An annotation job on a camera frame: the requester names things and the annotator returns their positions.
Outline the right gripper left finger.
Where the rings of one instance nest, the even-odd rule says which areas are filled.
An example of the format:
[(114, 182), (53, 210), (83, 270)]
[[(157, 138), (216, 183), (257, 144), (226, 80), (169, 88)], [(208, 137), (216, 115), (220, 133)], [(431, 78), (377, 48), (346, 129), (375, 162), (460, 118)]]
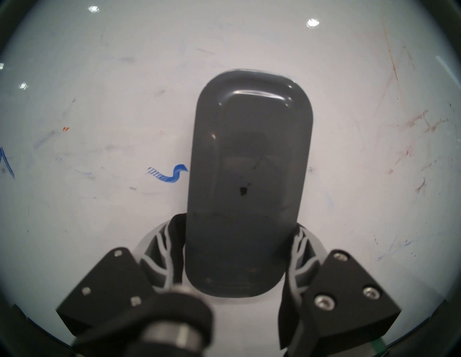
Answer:
[(186, 213), (149, 233), (137, 253), (109, 251), (56, 309), (74, 356), (205, 356), (211, 306), (183, 285)]

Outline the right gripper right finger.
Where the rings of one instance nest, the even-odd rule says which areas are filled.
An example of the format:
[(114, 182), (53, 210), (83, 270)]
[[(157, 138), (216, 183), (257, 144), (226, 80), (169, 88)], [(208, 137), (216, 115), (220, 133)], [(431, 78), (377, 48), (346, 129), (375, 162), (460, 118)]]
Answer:
[(330, 356), (387, 333), (401, 308), (348, 252), (327, 252), (306, 227), (290, 238), (279, 307), (283, 356)]

